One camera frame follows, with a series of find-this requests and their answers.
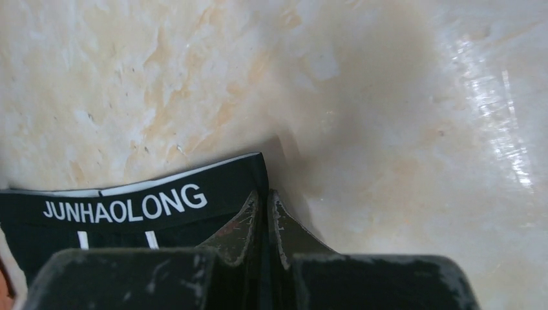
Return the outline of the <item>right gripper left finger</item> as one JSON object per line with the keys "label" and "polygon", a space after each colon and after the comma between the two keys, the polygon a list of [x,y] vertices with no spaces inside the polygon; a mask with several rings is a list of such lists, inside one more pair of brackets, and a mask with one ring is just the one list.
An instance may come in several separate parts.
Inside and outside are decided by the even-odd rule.
{"label": "right gripper left finger", "polygon": [[64,250],[31,285],[25,309],[256,309],[260,198],[196,247]]}

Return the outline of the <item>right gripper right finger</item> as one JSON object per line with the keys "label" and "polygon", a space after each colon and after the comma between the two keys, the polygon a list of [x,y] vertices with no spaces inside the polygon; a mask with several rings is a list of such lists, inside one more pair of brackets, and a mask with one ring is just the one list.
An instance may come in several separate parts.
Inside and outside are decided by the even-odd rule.
{"label": "right gripper right finger", "polygon": [[465,273],[437,255],[340,254],[267,200],[274,309],[478,309]]}

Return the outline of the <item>black underwear white trim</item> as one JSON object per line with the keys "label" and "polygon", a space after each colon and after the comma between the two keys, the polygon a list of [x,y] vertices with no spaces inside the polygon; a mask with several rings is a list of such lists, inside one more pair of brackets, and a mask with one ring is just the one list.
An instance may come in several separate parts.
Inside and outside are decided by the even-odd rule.
{"label": "black underwear white trim", "polygon": [[64,249],[193,247],[268,190],[259,152],[110,189],[1,191],[1,229],[26,282]]}

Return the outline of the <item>orange underwear cream waistband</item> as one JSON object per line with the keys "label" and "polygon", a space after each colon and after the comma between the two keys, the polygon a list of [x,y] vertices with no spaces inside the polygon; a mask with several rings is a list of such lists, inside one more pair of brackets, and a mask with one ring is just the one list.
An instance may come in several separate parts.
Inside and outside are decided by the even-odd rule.
{"label": "orange underwear cream waistband", "polygon": [[0,302],[1,310],[12,310],[14,306],[14,290],[12,289],[8,274],[3,262],[1,262],[0,278]]}

